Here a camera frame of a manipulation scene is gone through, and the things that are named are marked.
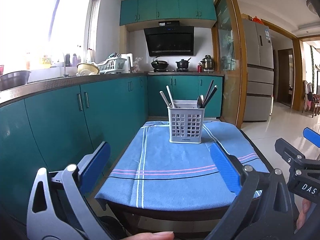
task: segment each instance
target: red bag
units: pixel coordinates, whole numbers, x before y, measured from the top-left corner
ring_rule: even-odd
[[[254,17],[254,18],[252,19],[252,21],[254,21],[254,22],[256,22],[256,23],[260,23],[260,24],[264,25],[264,24],[263,24],[263,22],[262,22],[262,20],[260,20],[259,18],[257,18],[257,16],[256,16],[256,17]]]

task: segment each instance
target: pink stripe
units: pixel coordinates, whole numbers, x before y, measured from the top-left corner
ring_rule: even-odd
[[[150,176],[156,176],[156,175],[180,175],[180,174],[189,174],[189,173],[196,173],[196,172],[202,172],[202,171],[211,171],[216,168],[212,169],[207,169],[207,170],[201,170],[201,171],[189,171],[189,172],[180,172],[180,173],[166,173],[166,174],[161,174],[161,173],[154,173],[154,174],[145,174],[145,175],[150,175]],[[135,173],[121,173],[121,172],[111,172],[110,174],[124,174],[124,175],[136,175]]]
[[[250,153],[246,156],[239,157],[238,160],[243,161],[243,160],[246,160],[246,159],[251,158],[253,156],[257,156],[257,154]],[[199,168],[191,168],[191,169],[183,169],[183,170],[164,170],[164,171],[136,171],[136,170],[119,170],[119,169],[114,169],[113,171],[136,171],[137,173],[140,173],[140,172],[142,172],[142,173],[145,173],[145,172],[173,172],[173,171],[191,171],[191,170],[205,169],[205,168],[210,168],[210,167],[214,167],[214,166],[215,166],[215,164],[209,165],[209,166],[204,166],[204,167],[199,167]]]

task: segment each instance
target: blue tablecloth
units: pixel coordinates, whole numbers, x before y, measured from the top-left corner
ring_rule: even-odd
[[[230,192],[210,157],[218,140],[226,151],[255,170],[268,172],[251,144],[232,124],[204,122],[201,144],[169,142],[168,122],[146,122],[95,198],[138,208],[190,211],[232,203]],[[260,196],[256,191],[254,197]]]

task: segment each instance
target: faucet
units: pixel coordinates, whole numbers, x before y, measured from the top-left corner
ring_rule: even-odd
[[[64,63],[63,63],[63,66],[64,66],[64,74],[63,74],[63,77],[68,77],[69,74],[66,73],[66,56],[64,55],[64,53],[62,52],[63,54],[63,58],[64,58]]]

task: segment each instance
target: countertop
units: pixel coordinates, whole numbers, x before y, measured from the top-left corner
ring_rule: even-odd
[[[28,83],[26,85],[11,88],[0,92],[0,107],[6,106],[13,102],[19,101],[44,92],[49,92],[56,89],[82,85],[87,83],[112,80],[118,78],[139,77],[146,75],[200,75],[200,76],[223,76],[218,72],[198,73],[198,72],[144,72],[144,73],[123,73],[123,74],[106,74],[106,75],[91,75],[81,77],[60,77],[48,79],[38,82]]]

